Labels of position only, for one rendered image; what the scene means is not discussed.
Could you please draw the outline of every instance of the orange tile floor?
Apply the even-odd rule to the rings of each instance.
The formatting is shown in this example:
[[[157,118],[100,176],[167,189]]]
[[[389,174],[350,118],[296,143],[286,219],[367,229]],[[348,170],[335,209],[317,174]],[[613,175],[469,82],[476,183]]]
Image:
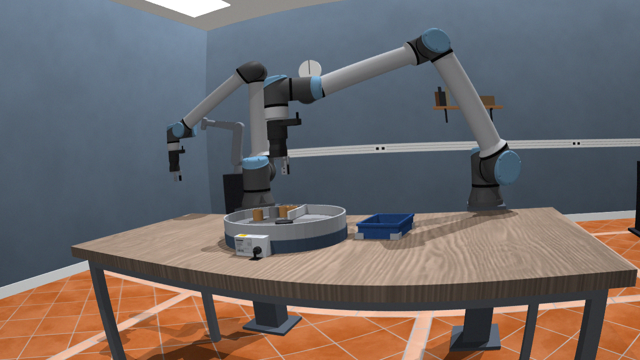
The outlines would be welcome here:
[[[640,267],[634,219],[577,222]],[[214,297],[222,340],[209,341],[200,293],[106,272],[128,359],[138,360],[498,360],[518,359],[526,307],[494,310],[500,350],[449,352],[464,310],[384,313],[289,307],[286,336],[242,329],[250,302]],[[609,291],[598,360],[640,360],[640,282]],[[531,359],[573,359],[584,301],[541,304]],[[111,359],[89,271],[0,299],[0,360]]]

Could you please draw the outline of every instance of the blue wall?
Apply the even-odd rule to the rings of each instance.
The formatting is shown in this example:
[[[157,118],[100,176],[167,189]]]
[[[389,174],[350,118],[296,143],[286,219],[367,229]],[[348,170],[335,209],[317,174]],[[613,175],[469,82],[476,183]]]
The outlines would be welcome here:
[[[298,76],[308,59],[323,74],[443,29],[479,95],[494,95],[500,137],[513,140],[640,138],[640,7],[587,0],[347,0],[267,15],[207,36],[207,93],[241,64]],[[290,149],[372,143],[473,141],[459,111],[434,111],[444,82],[430,63],[407,66],[313,104],[291,102]],[[210,114],[248,130],[247,89]],[[211,206],[224,212],[222,174],[231,134],[207,132]],[[249,134],[244,155],[250,153]],[[638,147],[522,149],[520,179],[503,186],[509,208],[552,206],[568,213],[635,208]],[[272,182],[276,202],[334,204],[348,213],[465,211],[468,151],[293,158]]]
[[[0,286],[70,246],[209,213],[204,136],[168,171],[166,126],[205,95],[206,32],[107,0],[0,3]]]

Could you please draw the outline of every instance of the white box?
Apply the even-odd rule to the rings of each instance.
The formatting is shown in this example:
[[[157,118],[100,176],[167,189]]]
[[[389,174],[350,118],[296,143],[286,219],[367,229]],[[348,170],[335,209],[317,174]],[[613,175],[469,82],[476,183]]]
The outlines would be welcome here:
[[[258,258],[266,258],[271,255],[271,242],[269,235],[238,234],[234,236],[236,241],[236,255],[253,257],[253,248],[260,247],[262,252]]]

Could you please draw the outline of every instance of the blue bin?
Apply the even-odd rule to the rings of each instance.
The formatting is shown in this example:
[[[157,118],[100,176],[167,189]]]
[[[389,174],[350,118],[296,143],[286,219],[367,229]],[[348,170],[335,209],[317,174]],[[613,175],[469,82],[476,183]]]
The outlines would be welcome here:
[[[404,236],[412,228],[415,214],[375,214],[356,225],[365,239],[389,239],[390,234]]]

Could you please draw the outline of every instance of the baseboard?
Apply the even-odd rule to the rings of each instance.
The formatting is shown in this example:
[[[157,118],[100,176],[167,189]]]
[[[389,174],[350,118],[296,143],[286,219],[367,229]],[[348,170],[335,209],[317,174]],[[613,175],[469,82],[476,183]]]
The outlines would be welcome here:
[[[619,218],[636,218],[636,211],[628,210],[628,211],[612,211],[610,213],[568,214],[565,216],[573,222],[595,221],[595,220],[615,220]]]
[[[38,275],[30,279],[19,281],[11,285],[3,286],[0,288],[0,299],[10,297],[15,294],[22,293],[23,291],[35,289],[38,286],[49,284],[50,282],[64,279],[71,275],[79,274],[89,270],[89,262],[83,261],[82,263],[67,266],[66,268],[53,270],[46,274]]]
[[[636,218],[636,211],[612,211],[609,213],[588,213],[588,214],[568,214],[565,215],[571,221],[594,221],[594,220],[614,220],[619,218]],[[89,262],[83,261],[75,265],[67,266],[59,270],[47,272],[30,279],[16,282],[15,284],[3,286],[0,288],[0,299],[19,294],[23,291],[31,290],[49,284],[50,282],[64,279],[68,276],[75,275],[89,270]]]

